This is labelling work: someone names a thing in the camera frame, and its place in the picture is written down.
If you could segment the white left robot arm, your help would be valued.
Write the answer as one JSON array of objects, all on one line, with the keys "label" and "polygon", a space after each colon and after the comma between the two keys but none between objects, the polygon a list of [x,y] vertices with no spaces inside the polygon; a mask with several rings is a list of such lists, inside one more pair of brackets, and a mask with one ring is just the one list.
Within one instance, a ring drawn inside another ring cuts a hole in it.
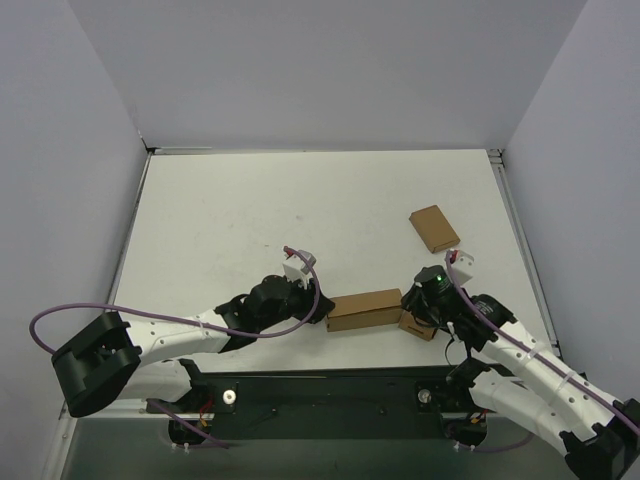
[{"label": "white left robot arm", "polygon": [[205,387],[188,376],[181,358],[239,350],[285,320],[315,324],[334,307],[315,280],[269,275],[247,294],[174,322],[102,313],[55,351],[52,365],[75,418],[118,398],[161,399],[189,412],[204,402]]}]

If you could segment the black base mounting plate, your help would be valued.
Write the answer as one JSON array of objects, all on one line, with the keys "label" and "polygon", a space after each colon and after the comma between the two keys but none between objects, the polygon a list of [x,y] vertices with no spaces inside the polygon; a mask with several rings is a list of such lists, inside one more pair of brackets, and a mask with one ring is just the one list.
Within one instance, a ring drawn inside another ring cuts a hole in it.
[{"label": "black base mounting plate", "polygon": [[[203,373],[185,362],[188,390],[175,401],[154,397],[149,413],[173,413],[168,433],[202,443],[199,427],[236,440],[485,440],[485,409],[448,382],[447,366]],[[187,420],[186,426],[177,419]]]}]

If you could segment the cardboard box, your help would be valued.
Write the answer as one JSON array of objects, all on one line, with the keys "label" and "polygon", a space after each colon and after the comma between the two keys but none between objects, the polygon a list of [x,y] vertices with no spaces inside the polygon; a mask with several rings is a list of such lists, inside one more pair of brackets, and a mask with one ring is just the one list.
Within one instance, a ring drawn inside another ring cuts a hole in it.
[{"label": "cardboard box", "polygon": [[431,253],[447,250],[460,243],[458,234],[437,205],[412,212],[409,221]]},{"label": "cardboard box", "polygon": [[326,329],[334,333],[397,324],[402,315],[401,298],[399,289],[335,297]]},{"label": "cardboard box", "polygon": [[418,322],[408,311],[402,312],[398,322],[398,327],[424,341],[431,341],[437,333],[436,328]]}]

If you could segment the aluminium front rail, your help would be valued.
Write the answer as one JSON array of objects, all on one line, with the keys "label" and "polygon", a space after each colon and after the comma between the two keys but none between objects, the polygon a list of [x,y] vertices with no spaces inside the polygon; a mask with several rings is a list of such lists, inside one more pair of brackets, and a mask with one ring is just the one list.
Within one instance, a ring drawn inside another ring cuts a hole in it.
[{"label": "aluminium front rail", "polygon": [[359,417],[373,419],[395,419],[434,417],[441,415],[465,419],[484,419],[493,416],[495,410],[489,407],[473,406],[461,400],[446,403],[431,397],[422,403],[414,394],[321,394],[298,393],[282,395],[277,392],[239,392],[235,401],[227,404],[222,398],[216,399],[204,394],[200,397],[177,402],[160,399],[116,400],[91,413],[94,417],[123,415],[177,416],[184,420],[211,423],[218,419],[259,420],[262,418],[284,419],[295,415],[304,419],[329,418],[355,420]]}]

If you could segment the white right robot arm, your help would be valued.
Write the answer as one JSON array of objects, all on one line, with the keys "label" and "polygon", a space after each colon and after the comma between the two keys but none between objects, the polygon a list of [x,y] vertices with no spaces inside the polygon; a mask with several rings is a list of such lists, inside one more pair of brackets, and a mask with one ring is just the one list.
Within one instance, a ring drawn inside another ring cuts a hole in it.
[{"label": "white right robot arm", "polygon": [[620,479],[639,457],[639,402],[608,394],[536,340],[495,298],[468,296],[451,265],[423,268],[402,308],[467,352],[448,384],[559,452],[580,479]]}]

